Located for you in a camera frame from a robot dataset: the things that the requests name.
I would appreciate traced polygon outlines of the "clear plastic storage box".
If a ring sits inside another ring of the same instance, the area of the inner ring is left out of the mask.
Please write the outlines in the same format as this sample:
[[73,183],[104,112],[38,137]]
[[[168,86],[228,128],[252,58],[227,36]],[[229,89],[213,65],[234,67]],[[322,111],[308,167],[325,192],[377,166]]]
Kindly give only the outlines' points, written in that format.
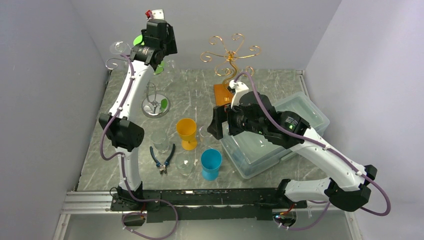
[[[300,134],[305,124],[313,127],[322,136],[330,124],[329,119],[303,93],[271,103],[269,98],[260,95],[265,108],[274,120],[289,131]],[[254,94],[249,92],[240,105],[258,104]],[[243,179],[250,179],[287,159],[293,153],[290,147],[299,142],[277,129],[264,114],[264,134],[244,131],[236,136],[229,135],[228,122],[222,123],[223,138],[219,141]]]

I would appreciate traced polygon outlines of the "clear hanging wine glass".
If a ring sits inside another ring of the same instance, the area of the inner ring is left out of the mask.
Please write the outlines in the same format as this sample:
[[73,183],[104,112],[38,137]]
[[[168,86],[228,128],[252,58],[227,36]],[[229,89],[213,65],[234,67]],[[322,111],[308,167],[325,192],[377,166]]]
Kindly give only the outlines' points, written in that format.
[[131,52],[131,47],[127,42],[119,40],[110,45],[109,51],[113,55],[128,55]]

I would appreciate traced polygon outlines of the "orange frosted wine glass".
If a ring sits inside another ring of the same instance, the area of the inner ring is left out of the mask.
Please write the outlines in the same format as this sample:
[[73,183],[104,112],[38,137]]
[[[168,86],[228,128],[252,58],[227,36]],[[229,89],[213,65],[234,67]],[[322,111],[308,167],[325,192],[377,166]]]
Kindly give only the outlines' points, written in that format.
[[197,124],[193,119],[180,119],[176,124],[176,131],[181,138],[181,146],[184,150],[192,151],[197,147]]

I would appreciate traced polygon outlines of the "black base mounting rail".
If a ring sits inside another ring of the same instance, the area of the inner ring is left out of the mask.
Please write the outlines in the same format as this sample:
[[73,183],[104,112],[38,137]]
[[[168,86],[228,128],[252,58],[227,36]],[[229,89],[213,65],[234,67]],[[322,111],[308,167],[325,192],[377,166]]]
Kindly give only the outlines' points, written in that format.
[[306,201],[292,202],[276,188],[144,190],[136,201],[127,193],[113,193],[112,212],[146,212],[148,223],[179,219],[255,219],[271,221],[278,210],[304,209]]

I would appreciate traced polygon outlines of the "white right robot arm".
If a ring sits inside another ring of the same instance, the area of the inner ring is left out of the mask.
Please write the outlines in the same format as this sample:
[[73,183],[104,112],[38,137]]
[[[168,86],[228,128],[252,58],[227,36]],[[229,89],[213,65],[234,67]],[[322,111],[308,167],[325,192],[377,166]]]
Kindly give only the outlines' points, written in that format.
[[228,135],[250,132],[263,136],[268,142],[308,159],[327,174],[326,178],[319,180],[283,179],[275,194],[280,207],[287,208],[300,201],[324,201],[343,211],[354,212],[369,202],[372,193],[368,187],[370,182],[359,176],[351,166],[374,180],[377,169],[373,165],[343,161],[325,148],[327,142],[308,121],[293,111],[277,111],[266,95],[260,94],[259,98],[264,109],[261,109],[252,91],[244,94],[238,105],[215,106],[207,131],[220,140],[224,137],[223,123],[226,122]]

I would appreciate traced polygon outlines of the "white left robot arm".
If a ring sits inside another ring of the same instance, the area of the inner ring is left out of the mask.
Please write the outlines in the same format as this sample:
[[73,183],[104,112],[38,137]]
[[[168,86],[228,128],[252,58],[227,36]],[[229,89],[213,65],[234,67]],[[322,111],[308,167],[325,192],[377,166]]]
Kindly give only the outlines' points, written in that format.
[[158,65],[164,57],[178,52],[174,29],[164,19],[148,19],[141,36],[142,41],[128,54],[120,54],[128,64],[125,80],[109,112],[101,113],[98,118],[102,127],[100,155],[105,161],[118,158],[117,194],[131,210],[139,209],[144,203],[138,156],[145,131],[134,120],[140,114],[142,95]]

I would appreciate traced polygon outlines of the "ribbed clear wine glass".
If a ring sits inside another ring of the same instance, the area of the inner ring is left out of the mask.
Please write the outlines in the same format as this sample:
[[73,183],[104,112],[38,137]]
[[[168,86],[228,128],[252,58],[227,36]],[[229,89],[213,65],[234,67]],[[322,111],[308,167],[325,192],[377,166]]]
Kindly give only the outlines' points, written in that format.
[[153,146],[158,150],[160,153],[166,153],[169,150],[170,143],[168,136],[164,130],[156,130],[154,131],[150,139],[153,143]]

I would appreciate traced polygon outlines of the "blue wine glass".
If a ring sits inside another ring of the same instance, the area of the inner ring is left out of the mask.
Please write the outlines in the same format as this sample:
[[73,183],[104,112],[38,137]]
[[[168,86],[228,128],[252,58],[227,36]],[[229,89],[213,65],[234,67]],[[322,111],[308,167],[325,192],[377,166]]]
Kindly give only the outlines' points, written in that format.
[[205,150],[200,158],[203,178],[207,181],[214,181],[219,176],[222,161],[223,157],[218,150],[214,148]]

